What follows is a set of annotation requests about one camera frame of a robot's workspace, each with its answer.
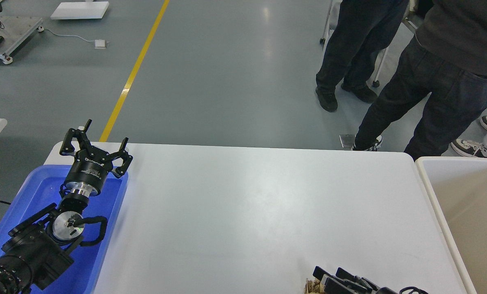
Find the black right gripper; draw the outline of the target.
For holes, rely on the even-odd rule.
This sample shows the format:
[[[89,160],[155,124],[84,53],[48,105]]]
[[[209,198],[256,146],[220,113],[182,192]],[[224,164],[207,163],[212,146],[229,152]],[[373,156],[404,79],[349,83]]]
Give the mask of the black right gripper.
[[[338,268],[336,275],[330,275],[323,268],[316,266],[313,276],[320,280],[326,294],[403,294],[405,289],[395,292],[389,287],[379,287],[368,279],[352,275]]]

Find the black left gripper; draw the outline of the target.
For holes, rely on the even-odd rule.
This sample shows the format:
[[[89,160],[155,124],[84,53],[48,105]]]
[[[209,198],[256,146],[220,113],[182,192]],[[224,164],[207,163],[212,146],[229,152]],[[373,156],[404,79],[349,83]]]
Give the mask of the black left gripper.
[[[115,178],[121,178],[127,173],[133,157],[128,153],[126,147],[128,137],[125,137],[120,144],[118,151],[108,153],[99,148],[92,148],[87,131],[92,123],[88,119],[83,129],[70,128],[59,150],[61,156],[75,156],[75,161],[64,181],[67,189],[85,187],[89,196],[97,196],[101,193],[108,173],[112,173]],[[76,139],[80,150],[76,153],[72,140]],[[120,166],[114,167],[113,162],[121,159]]]

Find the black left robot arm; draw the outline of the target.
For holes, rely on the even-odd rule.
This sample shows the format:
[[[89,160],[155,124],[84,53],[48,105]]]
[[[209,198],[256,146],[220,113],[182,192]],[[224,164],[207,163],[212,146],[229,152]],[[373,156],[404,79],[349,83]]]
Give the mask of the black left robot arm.
[[[0,294],[29,294],[32,286],[47,288],[72,264],[72,251],[95,246],[107,234],[105,216],[83,216],[92,196],[100,195],[107,175],[127,174],[133,157],[124,138],[118,151],[109,153],[90,142],[88,120],[83,129],[71,128],[60,147],[61,156],[74,162],[60,186],[59,204],[51,203],[10,229],[10,240],[0,256]]]

